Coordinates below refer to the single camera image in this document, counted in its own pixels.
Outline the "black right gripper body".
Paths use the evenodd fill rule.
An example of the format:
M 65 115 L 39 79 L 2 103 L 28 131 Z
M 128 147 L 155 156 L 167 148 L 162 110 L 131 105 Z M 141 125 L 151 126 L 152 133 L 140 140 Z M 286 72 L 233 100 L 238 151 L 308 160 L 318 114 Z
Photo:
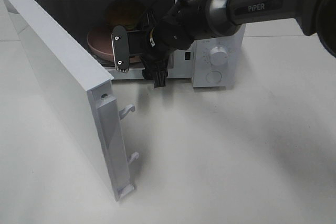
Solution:
M 173 16 L 164 16 L 145 34 L 145 53 L 141 61 L 147 70 L 166 69 L 170 55 L 187 50 L 192 37 Z

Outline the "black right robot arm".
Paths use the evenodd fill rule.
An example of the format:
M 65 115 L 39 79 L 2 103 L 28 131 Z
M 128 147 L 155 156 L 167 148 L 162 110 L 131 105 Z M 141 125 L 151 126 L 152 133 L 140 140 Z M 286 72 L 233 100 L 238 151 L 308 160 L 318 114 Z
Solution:
M 335 0 L 176 0 L 145 33 L 142 75 L 163 87 L 172 52 L 187 50 L 198 40 L 232 36 L 243 24 L 290 18 L 304 35 L 317 34 L 335 55 Z

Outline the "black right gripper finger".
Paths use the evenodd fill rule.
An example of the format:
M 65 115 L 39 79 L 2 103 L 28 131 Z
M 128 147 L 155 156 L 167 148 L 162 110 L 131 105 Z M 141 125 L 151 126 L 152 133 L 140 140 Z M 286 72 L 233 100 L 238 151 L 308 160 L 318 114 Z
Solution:
M 152 69 L 143 69 L 142 75 L 145 80 L 154 80 L 155 79 L 155 71 Z
M 166 78 L 168 71 L 166 68 L 157 68 L 152 71 L 152 78 L 154 81 L 154 88 L 161 88 L 166 86 Z

